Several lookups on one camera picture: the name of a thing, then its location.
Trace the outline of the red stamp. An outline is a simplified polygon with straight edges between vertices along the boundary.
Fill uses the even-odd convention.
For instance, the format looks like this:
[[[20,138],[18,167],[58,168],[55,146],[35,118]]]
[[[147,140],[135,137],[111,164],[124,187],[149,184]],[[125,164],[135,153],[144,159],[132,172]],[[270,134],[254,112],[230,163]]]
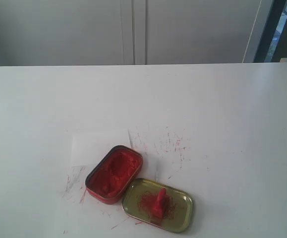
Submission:
[[[162,219],[169,203],[169,197],[166,189],[162,188],[158,193],[152,208],[153,216]]]

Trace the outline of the grey cabinet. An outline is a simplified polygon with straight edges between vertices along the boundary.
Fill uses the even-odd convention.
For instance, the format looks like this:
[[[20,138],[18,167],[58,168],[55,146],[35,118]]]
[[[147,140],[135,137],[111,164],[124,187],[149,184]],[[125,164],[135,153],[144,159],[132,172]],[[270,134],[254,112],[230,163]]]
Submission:
[[[270,0],[0,0],[0,66],[253,62]]]

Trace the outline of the red ink tin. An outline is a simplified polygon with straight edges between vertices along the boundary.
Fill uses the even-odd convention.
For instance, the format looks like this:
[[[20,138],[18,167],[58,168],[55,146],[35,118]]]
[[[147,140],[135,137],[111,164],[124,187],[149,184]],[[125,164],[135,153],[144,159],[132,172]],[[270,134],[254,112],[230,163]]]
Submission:
[[[143,157],[123,145],[113,147],[85,179],[86,191],[105,204],[117,203],[141,171]]]

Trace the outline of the black window frame post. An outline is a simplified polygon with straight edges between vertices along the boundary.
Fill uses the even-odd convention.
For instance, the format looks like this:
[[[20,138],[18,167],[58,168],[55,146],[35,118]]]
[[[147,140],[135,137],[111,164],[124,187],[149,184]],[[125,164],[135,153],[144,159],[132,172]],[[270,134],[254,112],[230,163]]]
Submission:
[[[286,0],[274,0],[270,9],[258,49],[254,57],[254,63],[271,62],[280,35],[277,26],[286,5]]]

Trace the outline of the gold tin lid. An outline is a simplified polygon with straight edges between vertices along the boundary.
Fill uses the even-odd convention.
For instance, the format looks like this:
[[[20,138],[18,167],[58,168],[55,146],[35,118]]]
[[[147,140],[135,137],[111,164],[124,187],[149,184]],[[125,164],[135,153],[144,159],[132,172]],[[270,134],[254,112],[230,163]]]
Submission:
[[[192,196],[182,190],[145,178],[136,178],[123,199],[124,212],[172,233],[188,229],[194,210]]]

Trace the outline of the white paper sheet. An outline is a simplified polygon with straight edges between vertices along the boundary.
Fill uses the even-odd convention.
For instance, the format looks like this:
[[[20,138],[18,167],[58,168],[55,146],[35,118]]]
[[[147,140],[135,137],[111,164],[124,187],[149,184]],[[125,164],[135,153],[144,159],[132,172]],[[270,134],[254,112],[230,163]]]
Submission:
[[[130,147],[127,129],[75,133],[72,137],[71,166],[96,165],[117,145]]]

